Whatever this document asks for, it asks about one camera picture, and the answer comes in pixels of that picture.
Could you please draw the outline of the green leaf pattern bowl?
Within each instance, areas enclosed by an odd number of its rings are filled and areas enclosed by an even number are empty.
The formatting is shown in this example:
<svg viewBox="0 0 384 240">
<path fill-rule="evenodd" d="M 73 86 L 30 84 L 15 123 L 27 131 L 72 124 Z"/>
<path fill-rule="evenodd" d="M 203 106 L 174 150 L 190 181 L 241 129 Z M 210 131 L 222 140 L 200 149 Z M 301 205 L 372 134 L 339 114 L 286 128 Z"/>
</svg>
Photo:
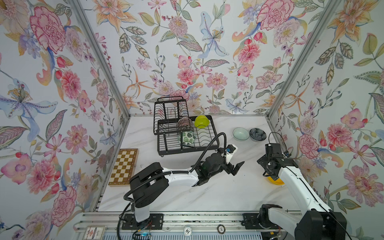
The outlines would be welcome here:
<svg viewBox="0 0 384 240">
<path fill-rule="evenodd" d="M 195 144 L 196 135 L 193 131 L 180 132 L 178 142 L 183 146 L 192 146 Z"/>
</svg>

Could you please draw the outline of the lime green bowl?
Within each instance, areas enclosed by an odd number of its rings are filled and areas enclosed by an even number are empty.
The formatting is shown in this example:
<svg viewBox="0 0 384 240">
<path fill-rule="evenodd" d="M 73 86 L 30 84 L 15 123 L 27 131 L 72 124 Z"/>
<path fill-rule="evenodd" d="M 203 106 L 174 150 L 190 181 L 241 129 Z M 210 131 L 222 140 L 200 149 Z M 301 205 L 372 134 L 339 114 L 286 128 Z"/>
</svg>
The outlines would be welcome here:
<svg viewBox="0 0 384 240">
<path fill-rule="evenodd" d="M 205 129 L 210 125 L 210 120 L 207 116 L 200 115 L 195 118 L 194 125 L 198 129 Z"/>
</svg>

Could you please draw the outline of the black wire dish rack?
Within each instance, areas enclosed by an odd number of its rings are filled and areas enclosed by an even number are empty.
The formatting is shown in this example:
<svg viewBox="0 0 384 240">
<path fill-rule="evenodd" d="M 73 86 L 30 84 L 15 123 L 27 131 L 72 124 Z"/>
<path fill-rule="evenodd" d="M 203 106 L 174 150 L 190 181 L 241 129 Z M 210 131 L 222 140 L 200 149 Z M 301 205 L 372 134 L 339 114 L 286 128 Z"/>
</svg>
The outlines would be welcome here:
<svg viewBox="0 0 384 240">
<path fill-rule="evenodd" d="M 206 124 L 198 124 L 198 117 L 189 116 L 184 97 L 162 97 L 154 103 L 153 133 L 157 137 L 157 152 L 161 157 L 182 153 L 216 150 L 218 139 L 213 118 L 205 116 Z"/>
</svg>

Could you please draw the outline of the pink striped bowl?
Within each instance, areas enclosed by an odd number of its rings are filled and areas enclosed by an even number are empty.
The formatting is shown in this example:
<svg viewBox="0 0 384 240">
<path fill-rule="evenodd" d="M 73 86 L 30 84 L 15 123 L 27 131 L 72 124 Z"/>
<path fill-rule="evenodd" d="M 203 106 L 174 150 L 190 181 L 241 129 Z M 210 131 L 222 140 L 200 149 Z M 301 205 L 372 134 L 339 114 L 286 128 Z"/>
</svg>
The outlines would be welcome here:
<svg viewBox="0 0 384 240">
<path fill-rule="evenodd" d="M 193 122 L 187 116 L 181 117 L 179 119 L 179 121 L 177 122 L 177 130 L 181 131 L 182 126 L 192 126 L 193 127 Z"/>
</svg>

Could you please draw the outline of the black white patterned bowl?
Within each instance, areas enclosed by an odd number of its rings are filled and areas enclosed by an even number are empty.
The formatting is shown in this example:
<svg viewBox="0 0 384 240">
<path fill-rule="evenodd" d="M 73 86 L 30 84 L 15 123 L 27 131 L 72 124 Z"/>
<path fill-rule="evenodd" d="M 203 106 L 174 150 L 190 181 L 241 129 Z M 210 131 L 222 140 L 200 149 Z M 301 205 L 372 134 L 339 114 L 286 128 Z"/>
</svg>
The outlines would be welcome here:
<svg viewBox="0 0 384 240">
<path fill-rule="evenodd" d="M 194 130 L 194 127 L 192 127 L 192 126 L 182 126 L 181 131 L 182 132 L 194 132 L 195 130 Z"/>
</svg>

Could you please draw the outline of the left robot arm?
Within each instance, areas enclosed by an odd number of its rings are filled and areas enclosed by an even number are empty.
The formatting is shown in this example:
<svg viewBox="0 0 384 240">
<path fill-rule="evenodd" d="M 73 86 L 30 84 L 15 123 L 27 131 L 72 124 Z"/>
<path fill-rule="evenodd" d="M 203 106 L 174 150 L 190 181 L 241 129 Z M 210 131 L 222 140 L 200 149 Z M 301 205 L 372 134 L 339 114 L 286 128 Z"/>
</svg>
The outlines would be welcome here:
<svg viewBox="0 0 384 240">
<path fill-rule="evenodd" d="M 185 170 L 163 168 L 156 162 L 134 175 L 130 179 L 130 190 L 124 195 L 124 200 L 131 203 L 136 222 L 142 223 L 150 219 L 150 204 L 170 186 L 202 186 L 222 172 L 235 176 L 245 162 L 235 166 L 231 164 L 234 154 L 227 151 L 217 152 L 205 161 L 200 157 L 195 165 Z"/>
</svg>

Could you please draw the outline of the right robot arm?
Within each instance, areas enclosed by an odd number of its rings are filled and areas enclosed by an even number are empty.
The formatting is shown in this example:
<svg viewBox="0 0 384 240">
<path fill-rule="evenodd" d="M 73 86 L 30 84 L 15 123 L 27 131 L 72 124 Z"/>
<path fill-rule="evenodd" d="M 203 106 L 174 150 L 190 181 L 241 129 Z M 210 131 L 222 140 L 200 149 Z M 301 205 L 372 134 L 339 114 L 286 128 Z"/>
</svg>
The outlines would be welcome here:
<svg viewBox="0 0 384 240">
<path fill-rule="evenodd" d="M 348 237 L 344 215 L 334 212 L 315 193 L 296 162 L 282 152 L 280 144 L 269 143 L 265 149 L 258 164 L 266 176 L 284 182 L 302 216 L 291 215 L 278 205 L 263 204 L 258 215 L 259 225 L 264 229 L 279 226 L 296 240 L 344 240 Z"/>
</svg>

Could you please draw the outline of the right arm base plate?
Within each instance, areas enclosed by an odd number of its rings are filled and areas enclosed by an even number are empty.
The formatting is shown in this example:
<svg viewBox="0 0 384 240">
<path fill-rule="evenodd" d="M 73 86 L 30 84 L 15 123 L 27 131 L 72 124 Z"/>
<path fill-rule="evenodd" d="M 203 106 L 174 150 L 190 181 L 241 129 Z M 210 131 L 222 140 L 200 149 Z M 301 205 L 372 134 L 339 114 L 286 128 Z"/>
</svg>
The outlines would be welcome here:
<svg viewBox="0 0 384 240">
<path fill-rule="evenodd" d="M 244 213 L 243 220 L 241 225 L 246 228 L 246 230 L 267 230 L 271 226 L 264 224 L 259 220 L 259 213 Z"/>
</svg>

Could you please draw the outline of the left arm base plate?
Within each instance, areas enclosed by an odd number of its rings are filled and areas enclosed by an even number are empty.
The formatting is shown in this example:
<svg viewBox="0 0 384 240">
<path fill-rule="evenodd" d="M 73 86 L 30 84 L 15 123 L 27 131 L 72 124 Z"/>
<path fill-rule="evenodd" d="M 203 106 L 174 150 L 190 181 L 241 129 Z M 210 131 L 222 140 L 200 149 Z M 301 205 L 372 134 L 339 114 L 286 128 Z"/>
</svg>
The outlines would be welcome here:
<svg viewBox="0 0 384 240">
<path fill-rule="evenodd" d="M 136 221 L 134 214 L 125 214 L 122 221 L 122 230 L 162 230 L 164 214 L 150 214 L 147 220 L 140 223 Z"/>
</svg>

